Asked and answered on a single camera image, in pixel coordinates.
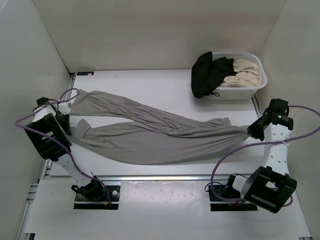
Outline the grey trousers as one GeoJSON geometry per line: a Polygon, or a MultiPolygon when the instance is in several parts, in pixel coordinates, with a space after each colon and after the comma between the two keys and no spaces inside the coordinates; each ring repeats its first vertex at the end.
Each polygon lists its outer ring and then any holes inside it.
{"type": "Polygon", "coordinates": [[[71,138],[96,154],[133,165],[211,160],[249,137],[247,126],[234,126],[228,118],[197,121],[96,90],[81,90],[70,114],[124,118],[125,122],[99,127],[80,120],[71,128],[71,138]]]}

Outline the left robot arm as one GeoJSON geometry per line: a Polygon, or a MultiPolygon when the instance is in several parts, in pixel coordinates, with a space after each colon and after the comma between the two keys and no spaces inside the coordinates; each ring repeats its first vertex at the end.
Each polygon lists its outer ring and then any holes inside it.
{"type": "Polygon", "coordinates": [[[70,109],[67,102],[41,97],[33,109],[33,120],[24,128],[39,155],[61,166],[75,180],[71,189],[90,201],[108,199],[104,185],[95,175],[82,171],[71,157],[70,109]]]}

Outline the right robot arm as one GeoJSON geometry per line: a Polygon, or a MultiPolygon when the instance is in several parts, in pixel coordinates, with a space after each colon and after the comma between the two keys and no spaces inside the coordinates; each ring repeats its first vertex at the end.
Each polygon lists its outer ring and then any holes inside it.
{"type": "Polygon", "coordinates": [[[235,173],[228,178],[224,193],[230,200],[240,197],[275,214],[296,190],[297,181],[290,177],[287,163],[286,140],[294,126],[288,104],[272,99],[262,116],[248,127],[249,135],[265,144],[264,165],[250,177],[235,173]]]}

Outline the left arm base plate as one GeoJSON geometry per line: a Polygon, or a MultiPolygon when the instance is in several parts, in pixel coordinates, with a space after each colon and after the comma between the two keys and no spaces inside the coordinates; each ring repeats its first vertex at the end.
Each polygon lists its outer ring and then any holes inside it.
{"type": "Polygon", "coordinates": [[[109,198],[105,193],[101,198],[88,199],[80,193],[76,193],[73,203],[75,210],[118,210],[121,195],[120,185],[106,186],[111,197],[111,204],[109,198]]]}

